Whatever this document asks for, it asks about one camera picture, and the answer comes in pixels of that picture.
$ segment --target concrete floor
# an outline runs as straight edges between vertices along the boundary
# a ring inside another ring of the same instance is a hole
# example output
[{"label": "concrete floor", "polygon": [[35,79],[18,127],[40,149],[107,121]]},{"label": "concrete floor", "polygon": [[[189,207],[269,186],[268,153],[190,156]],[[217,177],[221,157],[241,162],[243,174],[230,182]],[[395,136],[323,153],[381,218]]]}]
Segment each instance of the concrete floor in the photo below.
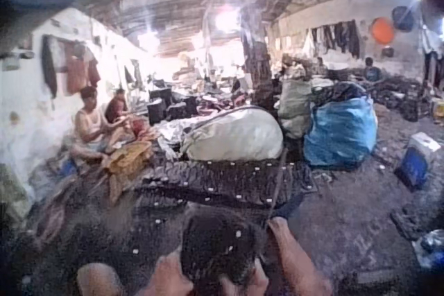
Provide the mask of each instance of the concrete floor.
[{"label": "concrete floor", "polygon": [[[429,119],[408,123],[397,112],[378,116],[377,148],[388,148],[388,159],[402,156],[415,132],[426,132],[444,143],[443,128]],[[351,173],[315,171],[320,193],[302,203],[290,226],[318,269],[337,284],[357,270],[396,268],[400,287],[391,295],[433,295],[421,292],[424,287],[418,280],[413,250],[399,235],[389,213],[409,202],[427,209],[442,204],[443,155],[441,151],[426,189],[416,193],[398,181],[393,167],[381,170],[373,157]],[[331,176],[332,182],[323,173]],[[85,180],[76,190],[60,234],[42,252],[31,245],[26,234],[14,242],[7,267],[12,285],[32,290],[36,296],[77,295],[76,270],[100,261],[116,269],[131,295],[148,282],[159,255],[178,246],[185,208],[134,214],[137,198],[133,193],[122,197],[116,207],[109,207],[108,190],[100,186],[90,191],[93,183],[94,178]],[[162,223],[153,223],[156,219]],[[424,224],[430,220],[433,214],[424,214]]]}]

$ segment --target hand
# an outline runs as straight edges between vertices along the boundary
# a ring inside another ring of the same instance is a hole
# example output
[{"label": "hand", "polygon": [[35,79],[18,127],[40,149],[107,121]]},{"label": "hand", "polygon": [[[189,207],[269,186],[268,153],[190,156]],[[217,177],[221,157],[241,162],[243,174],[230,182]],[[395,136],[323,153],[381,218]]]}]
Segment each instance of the hand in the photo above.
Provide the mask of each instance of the hand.
[{"label": "hand", "polygon": [[[225,296],[242,295],[241,287],[234,285],[227,277],[221,277],[220,281]],[[256,259],[253,275],[251,276],[244,294],[246,296],[262,296],[265,294],[267,286],[268,277],[266,277],[265,272],[262,269],[260,260]]]},{"label": "hand", "polygon": [[193,283],[182,274],[179,250],[157,260],[148,289],[155,296],[186,296],[193,290]]}]

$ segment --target hair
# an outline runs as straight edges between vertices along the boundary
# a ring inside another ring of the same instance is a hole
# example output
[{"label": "hair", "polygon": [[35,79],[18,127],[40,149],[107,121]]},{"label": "hair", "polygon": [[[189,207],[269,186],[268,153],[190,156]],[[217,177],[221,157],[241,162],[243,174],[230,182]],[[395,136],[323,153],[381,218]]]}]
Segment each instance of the hair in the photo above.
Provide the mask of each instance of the hair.
[{"label": "hair", "polygon": [[96,95],[97,95],[97,89],[92,86],[86,86],[80,90],[80,97],[83,100],[90,97],[96,97]]},{"label": "hair", "polygon": [[373,66],[373,58],[371,57],[366,58],[366,66]]},{"label": "hair", "polygon": [[231,211],[199,209],[183,232],[182,271],[200,296],[222,295],[222,275],[246,287],[263,240],[258,227]]}]

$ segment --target shirtless man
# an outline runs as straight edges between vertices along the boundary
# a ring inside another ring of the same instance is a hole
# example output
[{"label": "shirtless man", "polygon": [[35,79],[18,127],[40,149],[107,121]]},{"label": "shirtless man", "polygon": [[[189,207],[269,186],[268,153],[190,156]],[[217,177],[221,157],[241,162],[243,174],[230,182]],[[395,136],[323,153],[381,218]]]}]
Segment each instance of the shirtless man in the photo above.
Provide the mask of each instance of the shirtless man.
[{"label": "shirtless man", "polygon": [[125,119],[109,124],[97,109],[97,91],[85,87],[80,91],[84,107],[77,112],[75,123],[76,142],[71,153],[83,159],[106,159],[113,145],[127,135],[122,126]]},{"label": "shirtless man", "polygon": [[[268,226],[279,249],[280,263],[290,291],[297,296],[331,296],[332,285],[314,267],[307,253],[293,237],[287,220],[272,218]],[[157,261],[147,287],[136,296],[188,296],[193,283],[182,274],[179,250]],[[268,286],[268,277],[256,259],[255,269],[246,289],[234,285],[226,277],[220,279],[224,296],[262,296]],[[90,263],[77,272],[77,283],[82,296],[125,295],[117,273],[103,263]]]}]

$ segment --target white wall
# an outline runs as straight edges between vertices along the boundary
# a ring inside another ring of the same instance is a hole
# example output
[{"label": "white wall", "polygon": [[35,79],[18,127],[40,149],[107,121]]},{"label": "white wall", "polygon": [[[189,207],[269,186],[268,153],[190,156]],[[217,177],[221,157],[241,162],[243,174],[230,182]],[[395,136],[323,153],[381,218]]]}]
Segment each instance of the white wall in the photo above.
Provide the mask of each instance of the white wall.
[{"label": "white wall", "polygon": [[[391,20],[391,12],[396,6],[417,8],[417,2],[416,0],[331,0],[283,17],[268,29],[268,45],[272,58],[280,60],[284,52],[290,54],[299,52],[308,28],[354,19],[361,35],[361,59],[354,60],[349,53],[329,51],[327,55],[320,55],[327,65],[348,63],[351,67],[361,67],[364,65],[365,57],[372,57],[377,66],[385,68],[392,74],[402,74],[411,78],[422,77],[423,57],[418,24],[410,33],[395,32],[395,39],[391,43],[395,49],[395,57],[391,59],[382,59],[383,46],[376,43],[369,33],[373,20],[378,17],[387,17]],[[286,45],[284,41],[286,36],[292,37],[291,46]],[[279,37],[283,37],[281,51],[275,49],[275,39]]]},{"label": "white wall", "polygon": [[[64,73],[58,73],[57,97],[51,99],[42,73],[41,47],[44,34],[87,43],[99,62],[99,104],[110,100],[113,89],[121,81],[126,88],[123,66],[130,66],[130,59],[140,60],[142,73],[146,70],[148,56],[145,52],[79,10],[68,8],[54,19],[60,22],[60,27],[48,20],[33,31],[35,57],[21,59],[20,69],[2,69],[0,74],[0,162],[9,165],[23,184],[39,163],[57,153],[62,138],[73,128],[75,113],[83,106],[79,94],[70,96],[66,92]],[[102,47],[92,43],[93,36],[97,35],[101,38]],[[19,115],[17,125],[10,121],[11,112]]]}]

